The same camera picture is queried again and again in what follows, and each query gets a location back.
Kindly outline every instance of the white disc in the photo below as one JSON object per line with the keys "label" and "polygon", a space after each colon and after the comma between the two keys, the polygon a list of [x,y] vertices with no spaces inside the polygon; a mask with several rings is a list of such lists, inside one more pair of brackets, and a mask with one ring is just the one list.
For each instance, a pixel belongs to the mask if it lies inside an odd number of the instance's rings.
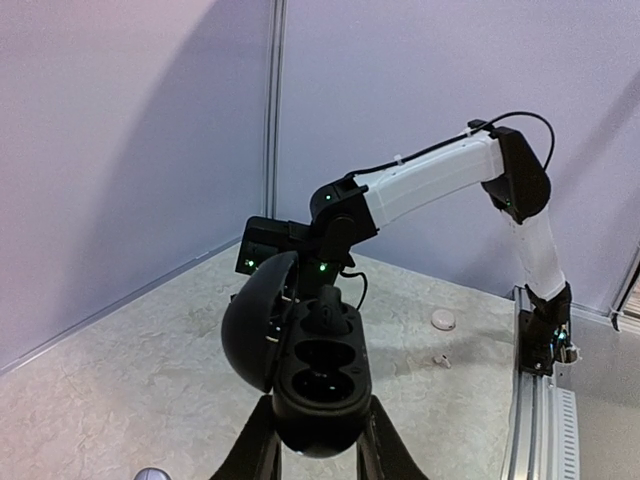
{"label": "white disc", "polygon": [[453,330],[456,317],[449,310],[436,310],[431,316],[431,324],[438,330]]}

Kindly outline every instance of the robotic arm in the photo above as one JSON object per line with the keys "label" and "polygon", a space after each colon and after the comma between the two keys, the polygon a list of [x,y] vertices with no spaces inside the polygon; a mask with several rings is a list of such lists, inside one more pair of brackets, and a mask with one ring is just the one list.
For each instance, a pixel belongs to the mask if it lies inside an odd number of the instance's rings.
{"label": "robotic arm", "polygon": [[534,306],[521,320],[521,368],[551,374],[570,346],[571,289],[549,224],[551,185],[524,136],[474,120],[462,134],[404,159],[350,172],[311,198],[310,225],[253,217],[236,271],[251,274],[267,258],[295,250],[302,297],[317,295],[345,267],[350,248],[397,218],[480,183],[510,226]]}

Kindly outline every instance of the gray floor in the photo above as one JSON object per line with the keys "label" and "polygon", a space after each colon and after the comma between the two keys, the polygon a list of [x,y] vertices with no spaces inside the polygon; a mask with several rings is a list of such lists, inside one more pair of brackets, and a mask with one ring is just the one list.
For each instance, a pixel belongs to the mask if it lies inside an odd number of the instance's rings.
{"label": "gray floor", "polygon": [[640,337],[580,319],[573,328],[582,360],[559,369],[559,385],[576,392],[581,479],[638,479]]}

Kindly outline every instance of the small white object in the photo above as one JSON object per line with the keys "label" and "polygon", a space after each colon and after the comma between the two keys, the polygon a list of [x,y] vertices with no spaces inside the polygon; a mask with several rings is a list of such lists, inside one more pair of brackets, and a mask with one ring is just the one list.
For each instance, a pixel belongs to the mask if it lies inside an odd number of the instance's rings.
{"label": "small white object", "polygon": [[456,317],[449,310],[436,310],[431,316],[431,324],[438,330],[453,330],[456,326]]}
{"label": "small white object", "polygon": [[435,357],[433,357],[433,362],[436,365],[442,365],[445,368],[451,368],[451,362],[446,355],[436,355]]}

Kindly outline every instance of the marble-pattern floor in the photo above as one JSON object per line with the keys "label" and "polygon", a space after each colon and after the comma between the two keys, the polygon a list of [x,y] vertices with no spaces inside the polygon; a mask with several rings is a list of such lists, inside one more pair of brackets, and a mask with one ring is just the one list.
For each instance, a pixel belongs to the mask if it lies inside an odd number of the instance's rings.
{"label": "marble-pattern floor", "polygon": [[[260,392],[220,343],[236,248],[208,260],[0,377],[0,478],[129,480],[145,466],[205,480]],[[509,429],[513,304],[357,257],[374,381],[432,480],[498,479]],[[341,280],[356,304],[360,279]],[[452,311],[450,332],[429,323]],[[435,365],[446,354],[452,368]],[[355,478],[353,449],[328,460],[285,453],[283,479]]]}

